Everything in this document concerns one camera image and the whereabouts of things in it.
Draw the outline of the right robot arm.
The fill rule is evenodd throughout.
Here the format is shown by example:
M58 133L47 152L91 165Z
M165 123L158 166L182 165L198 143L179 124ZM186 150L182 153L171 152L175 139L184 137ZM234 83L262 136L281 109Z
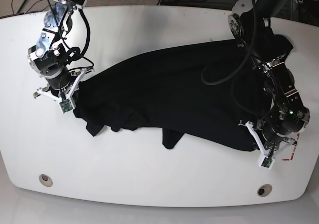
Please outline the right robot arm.
M44 27L36 44L28 51L31 68L48 82L46 91L65 101L75 86L76 75L67 66L73 61L86 60L91 29L84 14L88 0L47 0L49 10L44 17ZM78 11L86 28L83 48L70 47L66 36L73 26L72 14Z

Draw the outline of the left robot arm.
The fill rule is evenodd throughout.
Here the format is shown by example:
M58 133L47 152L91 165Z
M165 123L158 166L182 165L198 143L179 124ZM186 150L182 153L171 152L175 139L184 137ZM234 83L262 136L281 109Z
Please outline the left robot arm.
M310 121L295 80L285 64L289 52L279 43L271 28L273 17L285 0L237 0L228 16L230 30L240 47L247 51L245 61L263 73L265 90L272 107L256 123L244 123L261 152L259 165L270 167L276 156L293 145L290 134L299 133Z

